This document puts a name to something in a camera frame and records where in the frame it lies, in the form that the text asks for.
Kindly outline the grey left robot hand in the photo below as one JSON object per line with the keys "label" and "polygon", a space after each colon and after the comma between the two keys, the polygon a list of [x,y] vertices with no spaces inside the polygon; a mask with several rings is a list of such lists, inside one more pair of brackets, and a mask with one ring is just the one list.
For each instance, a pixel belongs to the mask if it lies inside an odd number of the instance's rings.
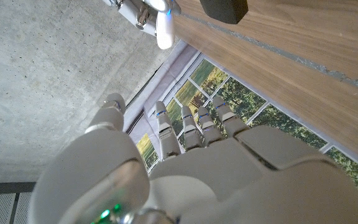
{"label": "grey left robot hand", "polygon": [[181,110],[180,149],[156,102],[163,159],[147,171],[110,94],[85,133],[39,177],[29,223],[358,223],[358,189],[328,156],[269,126],[248,127],[222,98],[195,122]]}

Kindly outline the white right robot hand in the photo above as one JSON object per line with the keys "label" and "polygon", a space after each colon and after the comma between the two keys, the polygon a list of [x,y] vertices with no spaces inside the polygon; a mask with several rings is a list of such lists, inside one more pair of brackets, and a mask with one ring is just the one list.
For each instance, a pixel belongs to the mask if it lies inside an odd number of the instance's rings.
{"label": "white right robot hand", "polygon": [[174,16],[181,14],[175,0],[103,0],[116,8],[140,31],[157,38],[160,49],[166,50],[175,42]]}

